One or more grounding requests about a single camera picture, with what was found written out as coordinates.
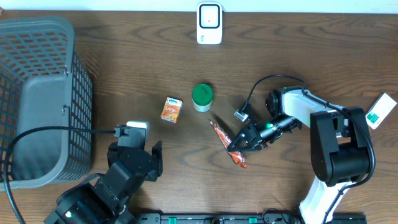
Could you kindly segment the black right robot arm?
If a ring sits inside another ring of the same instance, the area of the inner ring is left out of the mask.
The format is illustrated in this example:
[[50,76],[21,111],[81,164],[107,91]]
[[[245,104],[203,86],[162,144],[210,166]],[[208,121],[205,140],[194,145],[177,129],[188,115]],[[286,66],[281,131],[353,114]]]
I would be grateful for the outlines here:
[[374,149],[365,113],[360,107],[342,107],[293,86],[269,93],[271,118],[249,122],[227,145],[229,152],[265,149],[295,128],[310,129],[310,160],[315,178],[295,214],[275,212],[272,222],[346,223],[334,218],[335,208],[349,189],[365,184],[375,170]]

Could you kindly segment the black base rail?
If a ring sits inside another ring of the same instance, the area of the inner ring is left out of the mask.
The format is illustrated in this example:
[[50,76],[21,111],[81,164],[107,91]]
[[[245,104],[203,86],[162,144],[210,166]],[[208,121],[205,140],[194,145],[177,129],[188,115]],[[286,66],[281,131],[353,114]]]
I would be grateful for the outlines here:
[[265,215],[161,215],[159,213],[135,214],[134,223],[141,224],[285,224],[303,223],[298,215],[288,213],[267,212]]

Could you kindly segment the orange small carton box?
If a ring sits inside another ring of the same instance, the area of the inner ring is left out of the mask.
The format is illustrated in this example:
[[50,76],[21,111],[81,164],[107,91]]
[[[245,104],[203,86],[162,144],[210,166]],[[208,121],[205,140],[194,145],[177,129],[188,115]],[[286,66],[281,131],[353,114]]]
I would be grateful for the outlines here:
[[160,118],[171,123],[176,123],[182,106],[182,100],[167,97]]

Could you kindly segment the grey plastic mesh basket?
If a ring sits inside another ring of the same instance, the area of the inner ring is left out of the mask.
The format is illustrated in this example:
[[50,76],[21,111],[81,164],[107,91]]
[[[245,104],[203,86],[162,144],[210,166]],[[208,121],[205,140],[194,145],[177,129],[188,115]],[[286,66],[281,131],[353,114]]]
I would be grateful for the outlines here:
[[1,167],[11,189],[78,180],[91,167],[93,84],[61,17],[1,21]]

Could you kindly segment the green lid jar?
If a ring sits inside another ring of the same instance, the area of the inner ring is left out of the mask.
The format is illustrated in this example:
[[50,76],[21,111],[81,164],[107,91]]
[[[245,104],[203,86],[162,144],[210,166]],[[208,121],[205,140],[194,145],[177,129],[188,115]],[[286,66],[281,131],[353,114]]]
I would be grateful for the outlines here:
[[201,83],[192,91],[193,106],[198,112],[206,112],[213,105],[214,92],[211,86]]

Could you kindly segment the white barcode scanner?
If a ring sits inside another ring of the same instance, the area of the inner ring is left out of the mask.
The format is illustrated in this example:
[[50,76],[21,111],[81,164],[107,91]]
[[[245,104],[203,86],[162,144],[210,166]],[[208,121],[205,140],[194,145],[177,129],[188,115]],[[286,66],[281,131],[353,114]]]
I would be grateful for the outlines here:
[[218,2],[201,2],[197,7],[197,43],[217,45],[223,36],[223,8]]

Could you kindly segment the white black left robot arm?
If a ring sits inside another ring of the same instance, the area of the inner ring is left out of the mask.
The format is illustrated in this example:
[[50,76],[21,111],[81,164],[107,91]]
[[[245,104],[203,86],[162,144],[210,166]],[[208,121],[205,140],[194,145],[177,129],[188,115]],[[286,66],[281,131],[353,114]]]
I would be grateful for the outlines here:
[[45,223],[140,222],[141,216],[129,211],[129,200],[145,181],[155,182],[162,175],[162,142],[151,153],[113,142],[107,157],[108,171],[99,174],[94,185],[86,180],[61,194]]

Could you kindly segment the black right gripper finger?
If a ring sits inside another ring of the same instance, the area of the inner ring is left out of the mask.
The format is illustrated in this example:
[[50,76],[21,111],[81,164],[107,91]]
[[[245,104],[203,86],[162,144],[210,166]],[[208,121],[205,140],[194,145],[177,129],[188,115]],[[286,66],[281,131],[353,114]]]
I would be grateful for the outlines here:
[[253,150],[254,146],[250,139],[237,138],[237,136],[227,147],[228,152],[249,152]]
[[252,139],[254,136],[254,125],[249,123],[240,129],[237,138]]

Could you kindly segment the white green box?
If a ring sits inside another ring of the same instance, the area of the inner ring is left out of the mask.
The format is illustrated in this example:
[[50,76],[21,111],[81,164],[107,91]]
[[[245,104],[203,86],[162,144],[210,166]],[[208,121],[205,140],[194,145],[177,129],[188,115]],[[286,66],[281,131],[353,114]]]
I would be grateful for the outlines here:
[[366,122],[372,129],[377,129],[397,103],[387,94],[383,93],[366,114]]

